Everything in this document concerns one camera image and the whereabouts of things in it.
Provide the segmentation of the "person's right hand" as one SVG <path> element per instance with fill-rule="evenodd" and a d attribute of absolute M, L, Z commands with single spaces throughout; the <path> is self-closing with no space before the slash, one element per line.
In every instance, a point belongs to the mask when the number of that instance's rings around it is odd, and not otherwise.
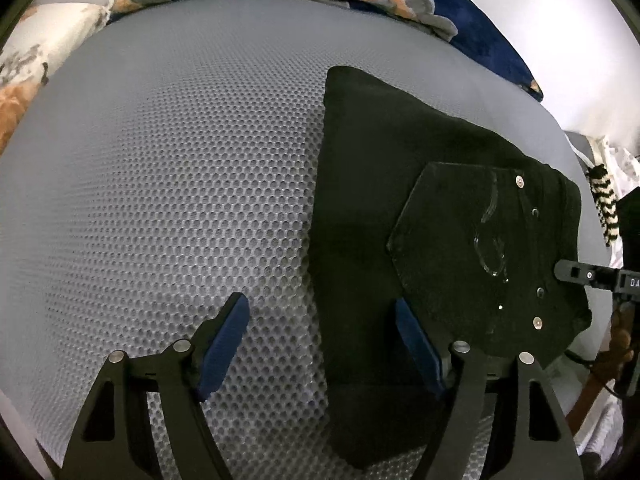
<path fill-rule="evenodd" d="M 565 417 L 573 436 L 582 428 L 600 392 L 609 382 L 620 378 L 623 366 L 634 357 L 634 350 L 631 349 L 632 324 L 634 304 L 626 301 L 615 306 L 611 318 L 608 350 L 600 352 L 596 357 L 576 403 Z"/>

